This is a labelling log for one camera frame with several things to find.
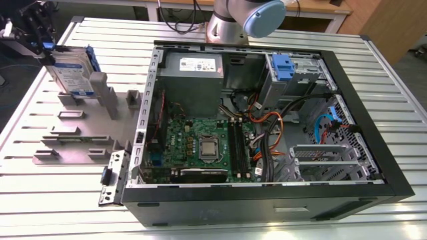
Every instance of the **motherboard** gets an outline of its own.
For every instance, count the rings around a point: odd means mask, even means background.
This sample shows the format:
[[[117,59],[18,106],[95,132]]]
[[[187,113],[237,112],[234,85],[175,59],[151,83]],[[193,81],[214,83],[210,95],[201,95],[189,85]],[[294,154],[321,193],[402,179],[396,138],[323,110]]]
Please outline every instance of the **motherboard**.
[[[197,183],[199,178],[206,181],[210,177],[211,182],[253,182],[247,147],[253,138],[251,122],[170,118],[166,149],[150,153],[153,167],[143,170],[145,175],[157,184]]]

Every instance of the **wooden table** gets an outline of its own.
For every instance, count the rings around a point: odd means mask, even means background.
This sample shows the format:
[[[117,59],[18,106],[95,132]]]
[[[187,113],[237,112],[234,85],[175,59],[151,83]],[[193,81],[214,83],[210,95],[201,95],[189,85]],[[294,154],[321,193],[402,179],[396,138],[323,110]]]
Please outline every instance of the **wooden table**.
[[[57,0],[58,2],[109,4],[122,6],[146,7],[149,10],[149,19],[153,22],[159,21],[158,0]],[[201,8],[206,11],[214,11],[215,0],[198,0]],[[330,24],[326,33],[335,34],[343,24],[347,15],[354,10],[343,1],[341,6],[330,4],[330,0],[299,0],[302,18],[329,19]],[[194,0],[162,0],[162,7],[171,9],[194,9]],[[295,17],[298,14],[297,2],[287,6],[286,16]]]

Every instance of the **ram slot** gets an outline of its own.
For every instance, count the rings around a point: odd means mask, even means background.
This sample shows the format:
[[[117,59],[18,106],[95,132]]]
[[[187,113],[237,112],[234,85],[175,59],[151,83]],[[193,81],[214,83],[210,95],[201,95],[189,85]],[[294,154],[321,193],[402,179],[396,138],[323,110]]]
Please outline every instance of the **ram slot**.
[[[239,165],[238,165],[238,151],[237,151],[237,136],[235,136],[235,123],[229,121],[227,125],[229,130],[229,153],[230,153],[230,161],[231,161],[231,171],[233,175],[238,175],[239,173]]]
[[[246,156],[246,137],[243,134],[242,122],[235,125],[235,139],[237,139],[237,150],[238,150],[238,161],[239,161],[239,172],[242,176],[247,176],[249,163]]]

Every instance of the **table leg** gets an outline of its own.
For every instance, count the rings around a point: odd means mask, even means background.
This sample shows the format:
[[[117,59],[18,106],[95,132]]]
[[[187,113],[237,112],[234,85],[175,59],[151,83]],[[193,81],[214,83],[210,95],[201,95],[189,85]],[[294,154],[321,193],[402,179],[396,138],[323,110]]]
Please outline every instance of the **table leg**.
[[[345,15],[345,14],[337,14],[334,19],[329,23],[329,26],[327,26],[327,29],[325,32],[329,34],[337,34],[341,27],[342,27],[342,24],[345,22],[346,17],[347,17],[347,15]]]
[[[158,15],[158,3],[157,2],[147,2],[147,11],[149,11],[149,20],[151,22],[159,22],[159,15]]]

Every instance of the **cpu socket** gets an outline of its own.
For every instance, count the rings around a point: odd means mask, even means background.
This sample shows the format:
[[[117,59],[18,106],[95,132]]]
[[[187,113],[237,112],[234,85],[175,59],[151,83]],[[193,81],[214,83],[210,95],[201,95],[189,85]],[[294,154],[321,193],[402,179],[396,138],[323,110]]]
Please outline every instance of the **cpu socket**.
[[[219,137],[215,135],[199,136],[199,159],[211,164],[221,158]]]

